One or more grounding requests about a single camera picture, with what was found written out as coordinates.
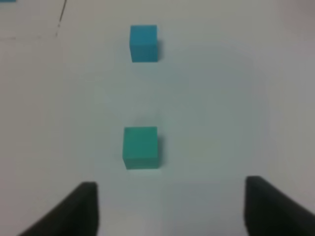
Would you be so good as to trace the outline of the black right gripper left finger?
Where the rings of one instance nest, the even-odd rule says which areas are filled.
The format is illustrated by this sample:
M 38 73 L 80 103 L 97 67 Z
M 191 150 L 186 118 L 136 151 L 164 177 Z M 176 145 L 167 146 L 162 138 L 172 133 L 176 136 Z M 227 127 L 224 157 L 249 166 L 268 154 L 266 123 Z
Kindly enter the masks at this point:
M 98 186 L 79 184 L 22 236 L 95 236 L 99 227 Z

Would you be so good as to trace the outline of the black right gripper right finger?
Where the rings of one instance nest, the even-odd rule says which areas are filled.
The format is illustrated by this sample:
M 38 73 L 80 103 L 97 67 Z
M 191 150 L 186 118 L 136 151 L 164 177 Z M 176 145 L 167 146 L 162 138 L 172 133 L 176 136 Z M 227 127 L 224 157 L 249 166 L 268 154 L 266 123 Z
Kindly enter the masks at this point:
M 315 234 L 315 215 L 259 176 L 246 177 L 244 223 L 250 236 Z

